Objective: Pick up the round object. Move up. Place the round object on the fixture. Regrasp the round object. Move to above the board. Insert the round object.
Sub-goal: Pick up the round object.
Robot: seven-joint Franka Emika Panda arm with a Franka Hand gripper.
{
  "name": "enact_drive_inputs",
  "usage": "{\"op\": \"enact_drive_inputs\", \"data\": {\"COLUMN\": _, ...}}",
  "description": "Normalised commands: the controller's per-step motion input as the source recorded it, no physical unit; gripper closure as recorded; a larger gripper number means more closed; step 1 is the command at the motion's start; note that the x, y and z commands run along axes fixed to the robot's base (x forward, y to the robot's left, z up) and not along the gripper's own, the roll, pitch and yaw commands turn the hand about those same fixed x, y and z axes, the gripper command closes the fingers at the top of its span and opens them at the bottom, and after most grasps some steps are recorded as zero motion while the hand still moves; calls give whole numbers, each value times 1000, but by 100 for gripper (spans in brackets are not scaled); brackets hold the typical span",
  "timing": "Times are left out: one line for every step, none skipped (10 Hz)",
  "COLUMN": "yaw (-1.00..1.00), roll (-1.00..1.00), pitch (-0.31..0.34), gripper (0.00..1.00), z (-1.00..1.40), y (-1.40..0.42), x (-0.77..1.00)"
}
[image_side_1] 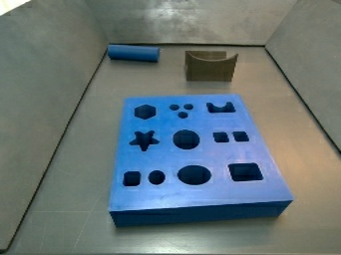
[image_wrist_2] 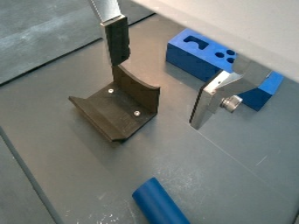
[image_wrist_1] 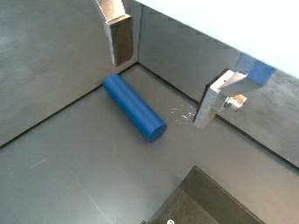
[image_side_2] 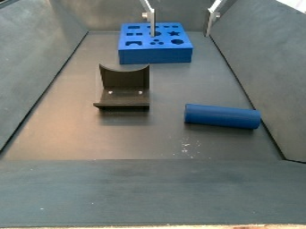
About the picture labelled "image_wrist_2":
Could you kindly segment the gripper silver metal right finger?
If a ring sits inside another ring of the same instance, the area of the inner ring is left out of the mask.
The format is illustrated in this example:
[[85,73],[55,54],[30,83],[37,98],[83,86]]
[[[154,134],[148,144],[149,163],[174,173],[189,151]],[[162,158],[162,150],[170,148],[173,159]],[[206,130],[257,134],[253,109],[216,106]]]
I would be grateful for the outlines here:
[[232,113],[241,103],[238,94],[256,88],[270,72],[268,67],[238,55],[232,63],[232,72],[220,71],[201,86],[190,112],[190,126],[197,130],[217,108]]

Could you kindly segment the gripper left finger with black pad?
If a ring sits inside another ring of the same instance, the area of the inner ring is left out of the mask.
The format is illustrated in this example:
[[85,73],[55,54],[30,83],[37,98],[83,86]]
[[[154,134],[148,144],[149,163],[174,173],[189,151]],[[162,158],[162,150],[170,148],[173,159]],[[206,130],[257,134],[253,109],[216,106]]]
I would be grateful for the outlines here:
[[121,64],[129,57],[129,38],[126,16],[121,14],[117,0],[87,0],[97,17],[106,41],[110,66]]

